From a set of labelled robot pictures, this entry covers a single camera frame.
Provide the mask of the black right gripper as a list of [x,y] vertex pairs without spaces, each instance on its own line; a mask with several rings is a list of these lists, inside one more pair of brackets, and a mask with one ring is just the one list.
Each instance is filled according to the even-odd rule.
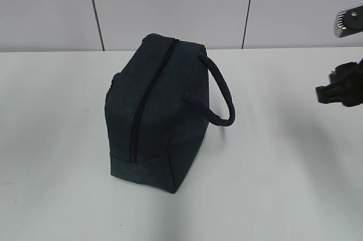
[[319,103],[341,103],[345,107],[362,104],[362,61],[337,66],[329,79],[329,85],[315,89]]

